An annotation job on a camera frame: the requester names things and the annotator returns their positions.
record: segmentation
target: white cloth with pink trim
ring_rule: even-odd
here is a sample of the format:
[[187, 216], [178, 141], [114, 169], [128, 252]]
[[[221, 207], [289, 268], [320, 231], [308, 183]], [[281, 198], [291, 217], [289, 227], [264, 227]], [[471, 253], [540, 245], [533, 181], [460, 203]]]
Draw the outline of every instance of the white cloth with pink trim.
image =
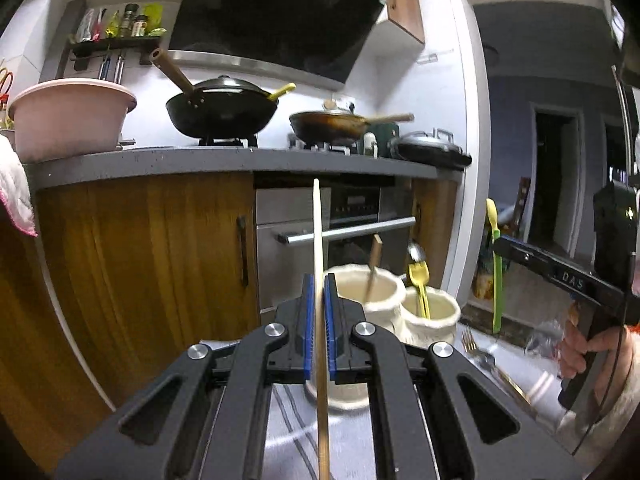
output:
[[0, 202], [18, 231], [38, 236], [27, 175], [9, 139], [0, 135]]

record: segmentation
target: plastic bag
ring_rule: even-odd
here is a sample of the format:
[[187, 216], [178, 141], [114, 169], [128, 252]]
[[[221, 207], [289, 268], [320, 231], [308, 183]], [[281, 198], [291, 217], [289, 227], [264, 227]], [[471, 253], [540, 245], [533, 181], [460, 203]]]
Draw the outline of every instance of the plastic bag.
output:
[[527, 356], [558, 361], [559, 346], [563, 336], [564, 331], [560, 323], [556, 320], [545, 321], [538, 325], [529, 337], [524, 353]]

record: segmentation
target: oven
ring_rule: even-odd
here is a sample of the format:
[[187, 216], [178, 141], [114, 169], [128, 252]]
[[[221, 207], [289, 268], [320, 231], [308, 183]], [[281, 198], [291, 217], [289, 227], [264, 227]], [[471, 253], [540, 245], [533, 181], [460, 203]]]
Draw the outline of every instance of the oven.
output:
[[[324, 267], [367, 264], [374, 234], [383, 241], [380, 266], [404, 273], [413, 195], [401, 187], [336, 186], [321, 189]], [[313, 273], [312, 189], [257, 189], [258, 302], [262, 322], [296, 298]]]

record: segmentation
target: blue gripper pad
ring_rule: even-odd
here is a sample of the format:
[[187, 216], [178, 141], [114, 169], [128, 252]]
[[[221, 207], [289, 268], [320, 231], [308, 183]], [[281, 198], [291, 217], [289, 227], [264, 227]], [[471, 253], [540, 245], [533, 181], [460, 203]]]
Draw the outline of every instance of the blue gripper pad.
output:
[[335, 330], [334, 330], [334, 306], [332, 305], [329, 276], [324, 277], [324, 321], [326, 324], [326, 357], [329, 366], [329, 378], [335, 380]]
[[314, 303], [315, 303], [315, 291], [314, 291], [314, 277], [312, 274], [305, 274], [305, 283], [303, 290], [306, 290], [306, 325], [305, 325], [305, 340], [304, 340], [304, 371], [305, 379], [311, 380], [311, 366], [314, 360]]

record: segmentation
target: black shelf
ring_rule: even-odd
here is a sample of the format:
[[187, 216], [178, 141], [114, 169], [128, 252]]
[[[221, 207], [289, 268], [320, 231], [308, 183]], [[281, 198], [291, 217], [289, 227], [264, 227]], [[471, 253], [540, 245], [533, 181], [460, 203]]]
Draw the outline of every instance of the black shelf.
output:
[[86, 70], [89, 58], [96, 52], [133, 48], [140, 52], [140, 65], [151, 65], [149, 54], [158, 48], [162, 36], [140, 36], [138, 38], [103, 38], [98, 41], [82, 41], [73, 43], [71, 51], [76, 55], [74, 70]]

